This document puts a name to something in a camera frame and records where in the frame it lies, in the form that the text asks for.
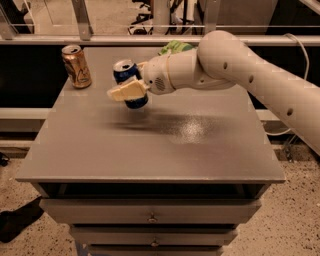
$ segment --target beer can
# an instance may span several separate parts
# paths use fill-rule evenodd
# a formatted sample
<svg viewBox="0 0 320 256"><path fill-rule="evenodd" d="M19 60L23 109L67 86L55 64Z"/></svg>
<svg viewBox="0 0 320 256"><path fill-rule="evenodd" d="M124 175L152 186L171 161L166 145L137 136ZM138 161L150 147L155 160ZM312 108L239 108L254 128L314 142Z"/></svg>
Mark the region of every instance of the beer can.
<svg viewBox="0 0 320 256"><path fill-rule="evenodd" d="M124 81L136 76L139 80L141 75L137 64L135 64L130 59L120 60L113 65L113 76L118 85L122 84ZM145 94L142 98L134 100L124 101L128 108L138 109L143 107L148 102L148 94Z"/></svg>
<svg viewBox="0 0 320 256"><path fill-rule="evenodd" d="M67 45L62 49L62 58L72 85L86 88L91 84L90 71L79 45Z"/></svg>

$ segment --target green object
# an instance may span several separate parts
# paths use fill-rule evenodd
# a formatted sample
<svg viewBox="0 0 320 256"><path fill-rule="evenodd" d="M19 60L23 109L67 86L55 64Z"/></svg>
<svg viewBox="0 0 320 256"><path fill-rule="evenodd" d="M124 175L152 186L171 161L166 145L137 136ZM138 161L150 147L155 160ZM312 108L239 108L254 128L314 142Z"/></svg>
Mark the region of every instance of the green object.
<svg viewBox="0 0 320 256"><path fill-rule="evenodd" d="M164 55L167 53L178 53L178 52L184 52L191 50L193 46L188 43L179 42L177 40L172 40L170 43L168 43L166 46L164 46L161 51L159 52L159 55Z"/></svg>

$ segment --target gold can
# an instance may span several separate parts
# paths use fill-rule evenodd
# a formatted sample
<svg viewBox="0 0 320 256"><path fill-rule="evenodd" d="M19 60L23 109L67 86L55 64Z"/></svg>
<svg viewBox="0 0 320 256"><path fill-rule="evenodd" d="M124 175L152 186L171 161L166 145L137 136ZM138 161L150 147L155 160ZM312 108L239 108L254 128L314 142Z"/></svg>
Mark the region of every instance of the gold can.
<svg viewBox="0 0 320 256"><path fill-rule="evenodd" d="M79 45L67 45L62 49L62 58L72 85L86 88L91 84L90 71Z"/></svg>

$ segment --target table top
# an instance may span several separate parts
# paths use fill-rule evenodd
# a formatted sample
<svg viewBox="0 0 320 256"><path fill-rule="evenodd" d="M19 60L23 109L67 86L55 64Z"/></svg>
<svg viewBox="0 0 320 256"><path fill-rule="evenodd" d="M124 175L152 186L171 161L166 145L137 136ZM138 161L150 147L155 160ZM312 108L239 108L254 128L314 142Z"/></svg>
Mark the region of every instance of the table top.
<svg viewBox="0 0 320 256"><path fill-rule="evenodd" d="M284 174L247 92L149 93L138 110L113 102L113 64L158 47L93 47L93 83L67 81L16 178L29 182L277 183Z"/></svg>

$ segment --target cable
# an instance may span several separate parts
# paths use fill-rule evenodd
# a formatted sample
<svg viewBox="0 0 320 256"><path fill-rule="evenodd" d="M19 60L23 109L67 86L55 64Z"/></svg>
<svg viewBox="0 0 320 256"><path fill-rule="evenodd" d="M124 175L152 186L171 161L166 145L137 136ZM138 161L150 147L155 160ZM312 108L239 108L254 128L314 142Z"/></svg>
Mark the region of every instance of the cable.
<svg viewBox="0 0 320 256"><path fill-rule="evenodd" d="M308 53L306 51L306 48L304 47L303 43L293 34L290 34L290 33L287 33L285 34L285 36L287 36L288 38L290 38L291 40L294 40L296 41L300 47L301 47L301 50L304 54L304 58L305 58L305 61L306 61L306 69L305 69L305 72L304 72L304 77L303 79L304 80L307 80L307 77L308 77L308 74L309 74L309 67L310 67L310 60L309 60L309 56L308 56ZM283 132L279 132L279 133L269 133L269 132L266 132L267 135L269 136L281 136L281 135L284 135L284 134L287 134L288 132L290 132L291 129L287 129Z"/></svg>

